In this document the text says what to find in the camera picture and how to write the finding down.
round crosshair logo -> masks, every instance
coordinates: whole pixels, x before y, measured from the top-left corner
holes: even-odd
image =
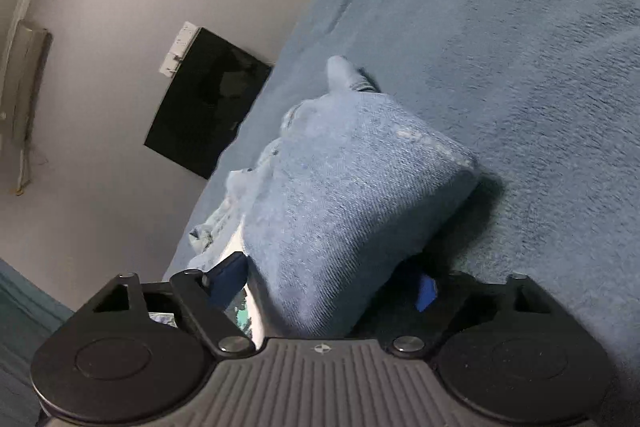
[[[320,353],[321,355],[324,355],[325,353],[328,353],[329,351],[331,351],[331,347],[327,346],[326,344],[318,344],[316,347],[314,347],[314,351],[316,353]]]

blue curtain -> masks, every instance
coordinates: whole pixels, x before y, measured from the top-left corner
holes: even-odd
[[[33,427],[38,399],[30,365],[38,347],[72,312],[0,260],[0,425]]]

bed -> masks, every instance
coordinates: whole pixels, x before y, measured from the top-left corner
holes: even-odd
[[[187,232],[252,166],[344,55],[404,107],[473,149],[482,181],[425,255],[481,280],[527,273],[617,368],[603,425],[640,415],[640,0],[313,0]]]

folded clothing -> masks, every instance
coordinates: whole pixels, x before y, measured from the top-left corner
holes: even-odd
[[[190,266],[208,269],[242,222],[269,336],[349,333],[478,182],[471,151],[347,60],[330,58],[327,73],[329,94],[291,109],[256,168],[232,172],[221,207],[191,232]]]

silver screw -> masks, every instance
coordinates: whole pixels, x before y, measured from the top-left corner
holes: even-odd
[[[218,347],[225,353],[240,353],[252,347],[252,341],[246,337],[225,337],[220,341]]]
[[[401,353],[415,353],[424,349],[424,342],[418,337],[398,337],[394,340],[394,347]]]

